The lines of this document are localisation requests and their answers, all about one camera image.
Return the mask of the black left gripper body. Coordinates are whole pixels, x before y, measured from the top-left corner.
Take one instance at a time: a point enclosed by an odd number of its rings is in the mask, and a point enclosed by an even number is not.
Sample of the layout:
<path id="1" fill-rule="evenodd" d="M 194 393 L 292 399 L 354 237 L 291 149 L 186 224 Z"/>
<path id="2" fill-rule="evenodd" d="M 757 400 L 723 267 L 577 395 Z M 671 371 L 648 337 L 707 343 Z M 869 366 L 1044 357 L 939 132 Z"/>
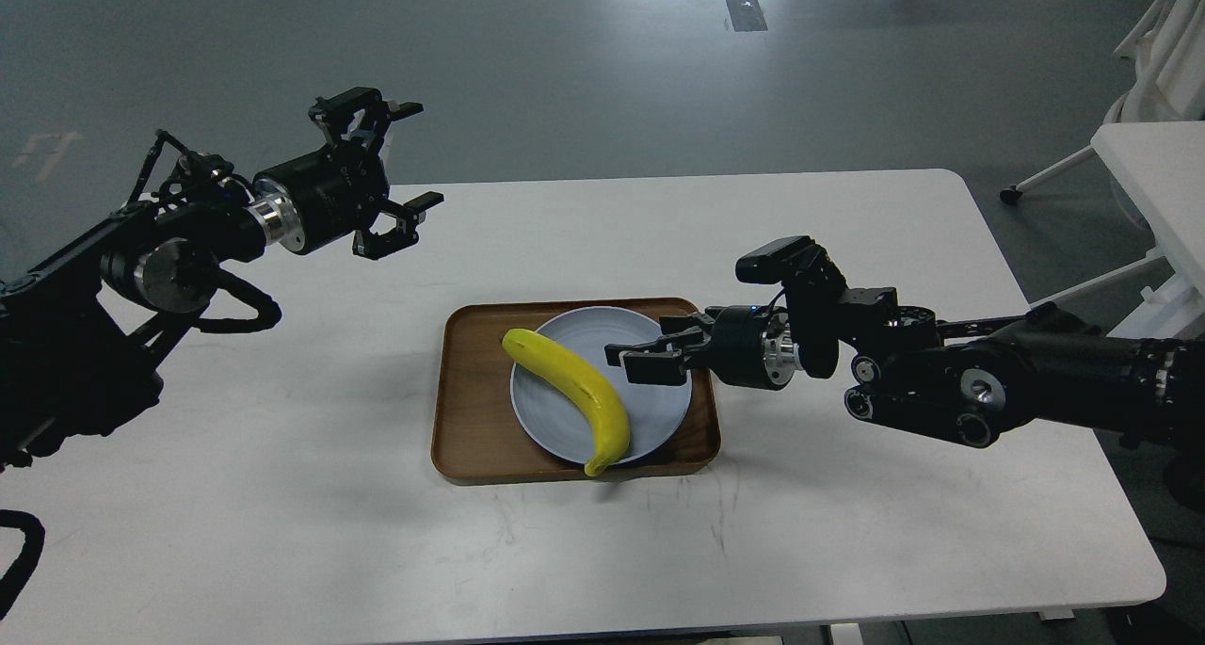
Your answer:
<path id="1" fill-rule="evenodd" d="M 252 190 L 268 242 L 306 256 L 352 234 L 353 253 L 368 256 L 389 186 L 378 156 L 321 148 L 257 172 Z"/>

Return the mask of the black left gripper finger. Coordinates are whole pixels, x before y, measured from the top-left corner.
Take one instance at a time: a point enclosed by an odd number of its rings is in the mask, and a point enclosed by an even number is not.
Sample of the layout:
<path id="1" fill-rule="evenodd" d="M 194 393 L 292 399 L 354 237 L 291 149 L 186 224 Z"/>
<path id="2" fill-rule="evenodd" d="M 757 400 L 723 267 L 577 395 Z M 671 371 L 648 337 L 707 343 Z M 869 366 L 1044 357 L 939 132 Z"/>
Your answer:
<path id="1" fill-rule="evenodd" d="M 318 127 L 324 143 L 310 159 L 331 160 L 349 153 L 353 160 L 382 157 L 390 125 L 425 110 L 421 102 L 383 99 L 378 89 L 354 87 L 335 96 L 317 96 L 307 117 Z"/>
<path id="2" fill-rule="evenodd" d="M 408 203 L 393 203 L 382 198 L 374 203 L 364 219 L 355 225 L 352 251 L 364 259 L 380 260 L 419 242 L 418 225 L 427 219 L 427 212 L 443 203 L 446 198 L 437 190 L 427 190 Z M 392 228 L 384 233 L 375 231 L 374 225 L 380 217 L 390 219 Z"/>

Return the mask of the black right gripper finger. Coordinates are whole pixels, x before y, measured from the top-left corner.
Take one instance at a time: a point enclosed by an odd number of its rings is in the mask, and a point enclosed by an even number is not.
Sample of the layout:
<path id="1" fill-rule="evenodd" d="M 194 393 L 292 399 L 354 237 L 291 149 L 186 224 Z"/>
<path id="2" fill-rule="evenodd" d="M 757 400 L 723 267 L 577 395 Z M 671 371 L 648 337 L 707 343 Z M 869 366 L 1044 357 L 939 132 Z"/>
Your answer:
<path id="1" fill-rule="evenodd" d="M 684 386 L 711 348 L 709 336 L 660 336 L 643 344 L 609 344 L 605 360 L 621 367 L 625 379 L 641 386 Z"/>
<path id="2" fill-rule="evenodd" d="M 713 313 L 668 315 L 659 319 L 658 342 L 666 348 L 709 348 L 715 339 L 715 324 Z"/>

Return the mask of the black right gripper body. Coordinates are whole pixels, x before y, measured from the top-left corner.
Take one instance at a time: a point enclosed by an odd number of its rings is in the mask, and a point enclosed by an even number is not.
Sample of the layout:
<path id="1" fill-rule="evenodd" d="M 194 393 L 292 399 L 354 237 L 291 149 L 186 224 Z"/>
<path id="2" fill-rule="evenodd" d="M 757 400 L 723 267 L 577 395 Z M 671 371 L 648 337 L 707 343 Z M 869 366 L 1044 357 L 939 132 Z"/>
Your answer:
<path id="1" fill-rule="evenodd" d="M 769 313 L 763 306 L 711 306 L 712 318 L 706 350 L 706 367 L 722 383 L 752 389 L 778 391 L 783 379 L 775 379 L 765 360 L 765 333 Z"/>

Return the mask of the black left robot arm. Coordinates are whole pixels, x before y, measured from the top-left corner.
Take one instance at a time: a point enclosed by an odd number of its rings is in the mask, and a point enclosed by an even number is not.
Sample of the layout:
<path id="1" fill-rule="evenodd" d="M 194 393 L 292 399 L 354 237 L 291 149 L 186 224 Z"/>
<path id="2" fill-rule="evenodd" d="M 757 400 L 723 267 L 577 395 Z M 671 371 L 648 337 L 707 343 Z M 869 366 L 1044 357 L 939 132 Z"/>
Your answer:
<path id="1" fill-rule="evenodd" d="M 280 303 L 228 263 L 276 246 L 308 256 L 349 240 L 380 260 L 417 245 L 443 197 L 396 203 L 383 156 L 392 127 L 423 110 L 368 87 L 318 96 L 321 146 L 252 177 L 155 131 L 127 203 L 2 285 L 2 468 L 158 405 L 159 367 L 190 332 L 280 324 Z"/>

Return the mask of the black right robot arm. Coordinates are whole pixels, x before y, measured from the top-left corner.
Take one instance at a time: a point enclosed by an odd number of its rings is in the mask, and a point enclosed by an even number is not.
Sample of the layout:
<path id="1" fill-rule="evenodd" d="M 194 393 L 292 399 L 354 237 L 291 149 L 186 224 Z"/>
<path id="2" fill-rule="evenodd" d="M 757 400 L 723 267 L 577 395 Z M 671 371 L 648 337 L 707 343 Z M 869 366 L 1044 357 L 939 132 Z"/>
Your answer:
<path id="1" fill-rule="evenodd" d="M 777 285 L 762 306 L 660 319 L 660 336 L 610 344 L 627 380 L 680 386 L 693 370 L 722 383 L 783 389 L 797 373 L 831 379 L 853 348 L 844 407 L 871 426 L 989 447 L 1033 420 L 1115 433 L 1128 446 L 1203 451 L 1203 342 L 1103 336 L 1046 301 L 1016 317 L 937 319 L 894 288 L 852 288 L 804 234 L 741 256 L 740 282 Z"/>

